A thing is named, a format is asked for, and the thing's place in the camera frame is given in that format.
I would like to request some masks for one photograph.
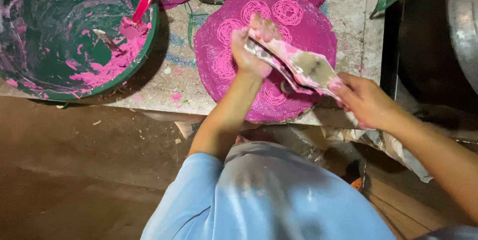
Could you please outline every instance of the pink noodle swirl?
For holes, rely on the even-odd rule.
[[[244,5],[240,11],[240,18],[245,24],[248,24],[253,13],[259,12],[262,18],[271,17],[271,11],[267,3],[260,0],[251,0]]]
[[[226,46],[230,46],[232,31],[234,31],[235,29],[241,29],[243,26],[244,24],[238,19],[225,20],[224,22],[219,24],[219,27],[218,27],[219,41],[221,41]]]
[[[282,40],[285,43],[290,44],[292,42],[292,36],[289,32],[289,29],[287,29],[287,27],[279,25],[279,33],[281,33],[282,36],[284,37]]]
[[[222,79],[233,79],[236,76],[237,64],[232,58],[231,50],[223,50],[216,56],[212,70]]]
[[[298,25],[303,17],[299,3],[292,0],[279,0],[272,6],[272,14],[285,25]]]
[[[273,86],[273,88],[265,91],[265,98],[271,105],[278,106],[287,100],[287,96],[278,87],[278,83],[275,83]]]

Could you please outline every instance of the light blue shirt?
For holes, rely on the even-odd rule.
[[[362,194],[268,142],[183,163],[141,239],[395,239]]]

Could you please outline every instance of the sleeve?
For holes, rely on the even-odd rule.
[[[141,240],[172,239],[188,221],[211,207],[222,169],[223,163],[209,154],[187,157],[146,224]]]

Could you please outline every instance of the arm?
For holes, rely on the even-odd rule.
[[[439,185],[478,223],[478,155],[399,107],[372,80],[340,73],[333,91],[359,123],[384,130],[408,149]]]
[[[278,26],[270,20],[262,21],[260,14],[251,17],[249,28],[260,30],[264,40],[281,38],[277,33]],[[222,161],[226,158],[263,79],[272,71],[272,67],[244,49],[247,31],[247,28],[243,28],[232,34],[231,51],[238,65],[236,77],[224,97],[201,124],[189,155],[201,152]]]

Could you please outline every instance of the pink spatula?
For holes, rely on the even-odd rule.
[[[119,26],[119,31],[127,38],[133,39],[135,37],[144,35],[148,32],[149,28],[146,23],[141,21],[144,13],[151,5],[152,0],[140,0],[140,3],[136,7],[131,19],[123,17]]]

